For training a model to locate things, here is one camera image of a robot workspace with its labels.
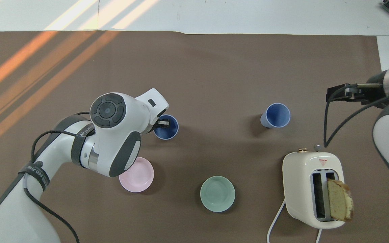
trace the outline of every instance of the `mint green bowl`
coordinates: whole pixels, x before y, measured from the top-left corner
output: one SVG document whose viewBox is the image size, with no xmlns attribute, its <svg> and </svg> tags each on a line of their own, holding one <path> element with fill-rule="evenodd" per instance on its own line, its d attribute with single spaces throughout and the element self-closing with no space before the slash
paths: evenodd
<svg viewBox="0 0 389 243">
<path fill-rule="evenodd" d="M 201 187 L 201 200 L 204 206 L 213 212 L 223 212 L 232 206 L 235 200 L 235 188 L 225 177 L 208 178 Z"/>
</svg>

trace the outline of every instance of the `velcro strap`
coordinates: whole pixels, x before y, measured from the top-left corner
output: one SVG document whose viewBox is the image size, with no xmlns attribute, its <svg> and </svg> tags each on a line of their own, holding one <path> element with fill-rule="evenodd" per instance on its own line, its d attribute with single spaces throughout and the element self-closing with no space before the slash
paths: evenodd
<svg viewBox="0 0 389 243">
<path fill-rule="evenodd" d="M 93 135 L 96 132 L 92 123 L 86 125 L 81 129 L 74 137 L 73 145 L 71 146 L 71 161 L 81 167 L 80 153 L 82 152 L 83 144 L 85 143 L 86 137 Z"/>
<path fill-rule="evenodd" d="M 41 166 L 39 167 L 37 164 L 31 162 L 28 162 L 25 166 L 23 166 L 22 169 L 20 169 L 19 172 L 17 172 L 17 174 L 20 173 L 27 173 L 28 175 L 33 176 L 40 183 L 43 188 L 43 191 L 51 182 L 48 177 L 48 174 L 46 174 L 46 172 L 41 168 Z"/>
</svg>

